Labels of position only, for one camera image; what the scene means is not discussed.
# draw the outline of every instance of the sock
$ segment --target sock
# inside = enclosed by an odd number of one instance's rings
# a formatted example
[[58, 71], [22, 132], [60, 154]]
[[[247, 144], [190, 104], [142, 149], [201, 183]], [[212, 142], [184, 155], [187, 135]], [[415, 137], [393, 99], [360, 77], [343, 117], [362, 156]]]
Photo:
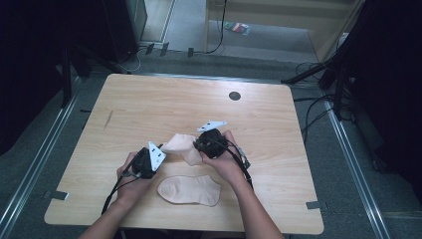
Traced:
[[190, 166], [202, 163], [199, 151], [193, 146], [195, 136], [177, 133], [169, 142], [165, 143], [161, 150], [163, 152], [182, 155]]
[[220, 198], [221, 185], [209, 175], [190, 177], [173, 176], [164, 179], [158, 193], [172, 203], [200, 203], [215, 206]]

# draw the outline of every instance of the person's left hand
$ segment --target person's left hand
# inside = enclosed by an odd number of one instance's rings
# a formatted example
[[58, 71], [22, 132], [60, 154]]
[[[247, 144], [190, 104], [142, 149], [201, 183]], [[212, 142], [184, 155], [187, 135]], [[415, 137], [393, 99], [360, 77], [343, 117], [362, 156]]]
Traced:
[[[123, 166], [117, 169], [117, 178], [120, 177], [120, 175], [123, 173], [123, 171], [127, 168], [127, 166], [130, 164], [132, 159], [136, 156], [137, 152], [131, 152], [129, 156], [126, 159], [126, 162]], [[145, 194], [146, 190], [148, 189], [149, 185], [151, 184], [152, 180], [156, 178], [156, 174], [151, 179], [143, 179], [140, 178], [136, 181], [134, 176], [124, 177], [120, 184], [118, 186], [124, 185], [125, 183], [128, 183], [132, 181], [131, 183], [123, 186], [117, 191], [117, 200], [118, 202], [121, 202], [123, 205], [132, 207], [136, 202], [139, 200], [139, 198]]]

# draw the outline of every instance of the table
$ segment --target table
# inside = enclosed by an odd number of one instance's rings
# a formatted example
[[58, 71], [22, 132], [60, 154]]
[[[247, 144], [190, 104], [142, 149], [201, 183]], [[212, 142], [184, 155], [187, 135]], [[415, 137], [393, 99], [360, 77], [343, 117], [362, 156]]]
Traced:
[[[329, 58], [336, 42], [349, 31], [363, 0], [229, 0], [225, 21], [308, 29], [320, 62]], [[224, 0], [207, 0], [204, 51], [208, 49], [209, 20], [221, 21]]]
[[[241, 95], [239, 101], [229, 98]], [[298, 118], [287, 86], [235, 81], [110, 75], [95, 104], [68, 167], [57, 188], [67, 200], [53, 199], [46, 212], [50, 224], [91, 225], [116, 181], [115, 170], [130, 151], [150, 140], [170, 140], [177, 132], [199, 135], [209, 120], [225, 120], [248, 155], [255, 192], [284, 233], [319, 234], [323, 224], [302, 141]], [[214, 207], [171, 204], [157, 192], [173, 175], [209, 174], [222, 185]], [[189, 166], [168, 154], [159, 177], [123, 221], [122, 227], [204, 231], [243, 231], [236, 196], [208, 165]]]

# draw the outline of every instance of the person's left arm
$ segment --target person's left arm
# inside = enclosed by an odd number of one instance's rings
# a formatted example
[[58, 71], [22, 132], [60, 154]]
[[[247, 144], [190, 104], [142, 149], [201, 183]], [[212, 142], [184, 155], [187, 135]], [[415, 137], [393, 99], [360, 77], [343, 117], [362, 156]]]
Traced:
[[[129, 154], [125, 164], [117, 170], [117, 177], [121, 175], [135, 156], [136, 152]], [[124, 177], [119, 185], [124, 185], [132, 180], [134, 180], [133, 176]], [[136, 202], [145, 193], [151, 182], [152, 179], [138, 179], [120, 188], [117, 191], [117, 199], [80, 238], [113, 238], [124, 217], [136, 205]]]

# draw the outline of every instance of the white floor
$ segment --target white floor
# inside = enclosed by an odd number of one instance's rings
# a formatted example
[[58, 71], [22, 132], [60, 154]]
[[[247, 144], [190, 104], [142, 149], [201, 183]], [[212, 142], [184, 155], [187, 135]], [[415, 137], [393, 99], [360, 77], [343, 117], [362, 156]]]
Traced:
[[[205, 0], [176, 0], [164, 42], [169, 50], [204, 50]], [[213, 54], [281, 62], [317, 62], [317, 55], [305, 29], [252, 25], [244, 36], [224, 30], [221, 47]], [[221, 22], [209, 22], [208, 51], [220, 41]]]

